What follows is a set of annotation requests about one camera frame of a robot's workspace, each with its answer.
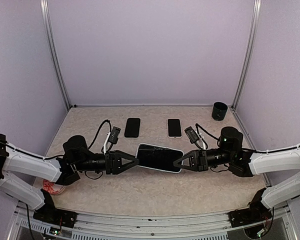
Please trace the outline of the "black phone case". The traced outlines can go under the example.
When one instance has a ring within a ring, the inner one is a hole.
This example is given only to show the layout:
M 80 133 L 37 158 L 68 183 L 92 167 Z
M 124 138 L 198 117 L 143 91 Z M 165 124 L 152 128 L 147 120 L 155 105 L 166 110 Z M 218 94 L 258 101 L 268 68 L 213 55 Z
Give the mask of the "black phone case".
M 140 118 L 128 118 L 126 121 L 124 137 L 125 138 L 138 138 L 140 133 Z

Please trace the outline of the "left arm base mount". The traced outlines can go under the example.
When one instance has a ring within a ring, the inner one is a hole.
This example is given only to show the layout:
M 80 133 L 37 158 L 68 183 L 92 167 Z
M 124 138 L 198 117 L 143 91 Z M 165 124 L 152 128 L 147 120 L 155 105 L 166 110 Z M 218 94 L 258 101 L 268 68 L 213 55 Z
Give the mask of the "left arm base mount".
M 33 214 L 33 218 L 45 223 L 73 228 L 77 219 L 77 213 L 74 211 L 68 211 L 58 208 L 45 208 L 36 210 Z

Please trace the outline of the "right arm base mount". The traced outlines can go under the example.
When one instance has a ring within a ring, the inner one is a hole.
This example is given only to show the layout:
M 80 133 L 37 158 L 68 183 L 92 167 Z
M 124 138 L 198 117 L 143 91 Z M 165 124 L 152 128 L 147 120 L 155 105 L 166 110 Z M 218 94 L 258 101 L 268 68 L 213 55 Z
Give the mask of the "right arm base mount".
M 271 219 L 272 211 L 269 209 L 259 210 L 256 208 L 236 209 L 228 213 L 232 228 L 241 227 Z

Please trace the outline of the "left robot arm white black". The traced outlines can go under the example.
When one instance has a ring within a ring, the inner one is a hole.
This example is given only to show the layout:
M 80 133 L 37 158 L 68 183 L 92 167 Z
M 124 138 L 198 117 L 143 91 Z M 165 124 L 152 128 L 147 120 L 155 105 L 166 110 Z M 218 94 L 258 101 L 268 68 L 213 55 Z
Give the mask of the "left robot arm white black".
M 69 186 L 80 179 L 80 172 L 105 172 L 118 175 L 139 164 L 133 155 L 120 150 L 93 153 L 82 135 L 63 144 L 63 155 L 37 155 L 6 141 L 0 134 L 0 191 L 17 198 L 53 223 L 60 218 L 51 194 L 37 189 L 14 175 L 15 172 L 38 177 L 57 185 Z

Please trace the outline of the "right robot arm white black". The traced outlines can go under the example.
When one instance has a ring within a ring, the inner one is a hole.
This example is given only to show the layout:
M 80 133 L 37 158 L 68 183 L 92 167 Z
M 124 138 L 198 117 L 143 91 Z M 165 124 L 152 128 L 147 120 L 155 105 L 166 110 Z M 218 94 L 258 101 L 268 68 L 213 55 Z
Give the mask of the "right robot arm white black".
M 243 134 L 231 126 L 223 127 L 217 140 L 218 147 L 199 148 L 174 161 L 177 168 L 204 172 L 211 167 L 228 165 L 228 170 L 241 178 L 270 172 L 297 170 L 298 172 L 272 187 L 259 190 L 249 207 L 246 218 L 256 222 L 276 205 L 300 196 L 300 143 L 288 148 L 257 151 L 243 148 Z

